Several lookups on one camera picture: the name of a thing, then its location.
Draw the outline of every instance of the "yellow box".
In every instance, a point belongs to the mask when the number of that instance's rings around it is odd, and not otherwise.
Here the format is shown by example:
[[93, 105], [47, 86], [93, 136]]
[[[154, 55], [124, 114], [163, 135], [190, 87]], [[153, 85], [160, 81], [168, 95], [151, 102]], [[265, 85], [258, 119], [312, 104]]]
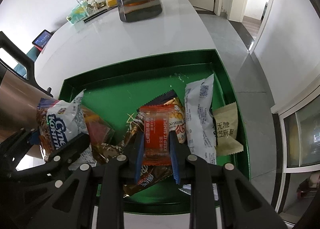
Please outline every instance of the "yellow box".
[[117, 5], [117, 0], [107, 0], [108, 6], [113, 7]]

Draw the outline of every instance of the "metal screw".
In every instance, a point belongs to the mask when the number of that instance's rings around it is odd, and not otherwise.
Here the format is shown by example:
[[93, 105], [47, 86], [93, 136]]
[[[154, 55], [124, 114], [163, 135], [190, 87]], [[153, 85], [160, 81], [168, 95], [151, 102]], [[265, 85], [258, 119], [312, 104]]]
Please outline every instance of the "metal screw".
[[125, 161], [127, 159], [126, 155], [119, 155], [117, 156], [118, 161]]
[[55, 186], [56, 188], [59, 188], [59, 187], [62, 186], [62, 184], [63, 184], [63, 182], [62, 182], [61, 180], [57, 180], [57, 181], [54, 183], [54, 186]]
[[224, 167], [225, 167], [225, 169], [227, 169], [227, 170], [234, 170], [234, 168], [235, 168], [235, 166], [234, 166], [233, 164], [231, 164], [231, 163], [226, 163], [226, 164], [224, 165]]
[[197, 157], [196, 155], [189, 155], [189, 156], [187, 157], [187, 159], [188, 159], [189, 161], [196, 161], [196, 160], [198, 159], [198, 157]]
[[59, 161], [61, 158], [60, 158], [60, 156], [55, 156], [54, 158], [53, 158], [53, 161]]
[[86, 171], [86, 170], [89, 169], [89, 165], [88, 165], [88, 164], [82, 164], [82, 165], [80, 166], [80, 169], [81, 169], [82, 171]]

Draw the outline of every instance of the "black gripper frame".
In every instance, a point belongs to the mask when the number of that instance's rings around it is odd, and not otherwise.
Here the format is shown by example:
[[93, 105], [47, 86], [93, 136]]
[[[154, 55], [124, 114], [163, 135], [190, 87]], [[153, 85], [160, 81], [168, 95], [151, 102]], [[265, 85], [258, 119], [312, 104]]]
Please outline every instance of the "black gripper frame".
[[[217, 184], [223, 228], [285, 229], [286, 225], [250, 182], [228, 163], [208, 164], [180, 144], [170, 132], [170, 152], [176, 181], [191, 184], [189, 229], [216, 229], [216, 208], [212, 183]], [[27, 229], [91, 229], [98, 184], [102, 184], [97, 229], [123, 229], [123, 185], [134, 184], [140, 172], [143, 133], [129, 144], [123, 155], [107, 164], [79, 167], [55, 192], [40, 204]]]
[[34, 132], [21, 129], [0, 143], [0, 220], [15, 225], [7, 224], [8, 228], [26, 227], [31, 217], [56, 192], [56, 181], [65, 182], [70, 176], [68, 167], [90, 143], [87, 134], [79, 134], [55, 150], [45, 164], [17, 171], [17, 165], [32, 147], [29, 139]]

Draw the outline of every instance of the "teal chair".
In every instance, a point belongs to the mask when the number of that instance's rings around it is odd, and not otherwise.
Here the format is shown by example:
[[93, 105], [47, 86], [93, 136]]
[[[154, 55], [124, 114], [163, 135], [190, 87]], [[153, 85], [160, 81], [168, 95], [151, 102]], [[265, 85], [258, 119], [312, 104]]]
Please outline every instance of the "teal chair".
[[[35, 46], [27, 52], [27, 57], [29, 57], [32, 61], [36, 61], [38, 55], [40, 54], [40, 50]], [[27, 72], [22, 64], [17, 64], [17, 66], [13, 69], [16, 73], [20, 74], [24, 78], [26, 78]]]

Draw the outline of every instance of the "glass door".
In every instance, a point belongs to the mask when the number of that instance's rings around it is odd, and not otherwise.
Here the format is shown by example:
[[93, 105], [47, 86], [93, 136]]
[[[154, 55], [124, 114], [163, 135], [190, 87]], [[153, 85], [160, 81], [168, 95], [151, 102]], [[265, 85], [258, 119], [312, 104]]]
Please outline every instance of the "glass door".
[[287, 167], [320, 163], [320, 96], [284, 118]]

